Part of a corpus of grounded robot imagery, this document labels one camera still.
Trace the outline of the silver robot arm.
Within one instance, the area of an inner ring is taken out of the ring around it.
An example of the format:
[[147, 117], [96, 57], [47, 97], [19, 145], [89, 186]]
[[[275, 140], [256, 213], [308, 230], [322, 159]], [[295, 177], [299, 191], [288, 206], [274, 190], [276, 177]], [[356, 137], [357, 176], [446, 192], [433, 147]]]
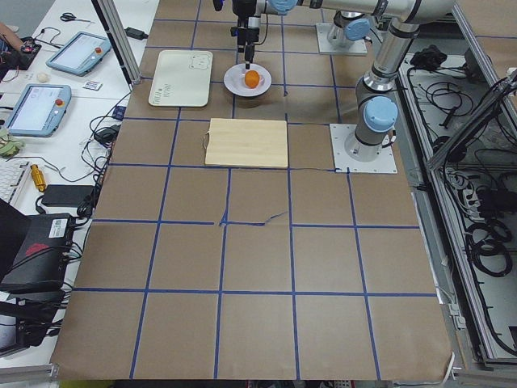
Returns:
[[397, 72], [420, 26], [450, 9], [428, 6], [424, 1], [360, 1], [352, 11], [391, 18], [379, 52], [364, 76], [358, 81], [355, 94], [359, 122], [355, 139], [362, 146], [378, 147], [397, 121], [397, 105], [389, 98]]
[[254, 61], [263, 15], [286, 15], [297, 6], [310, 9], [350, 11], [392, 20], [367, 76], [387, 83], [397, 74], [403, 57], [423, 24], [433, 22], [452, 11], [454, 1], [232, 1], [237, 25], [230, 29], [237, 38], [237, 50], [245, 54], [245, 63]]

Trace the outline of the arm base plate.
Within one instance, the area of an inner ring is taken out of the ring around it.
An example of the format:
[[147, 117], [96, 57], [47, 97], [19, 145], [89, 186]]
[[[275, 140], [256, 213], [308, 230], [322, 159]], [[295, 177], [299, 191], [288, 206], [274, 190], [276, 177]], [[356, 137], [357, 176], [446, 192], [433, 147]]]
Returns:
[[333, 23], [317, 23], [316, 34], [320, 54], [341, 56], [366, 56], [364, 39], [349, 40], [343, 29]]
[[355, 124], [330, 124], [334, 169], [340, 173], [397, 174], [389, 135], [379, 145], [360, 143]]

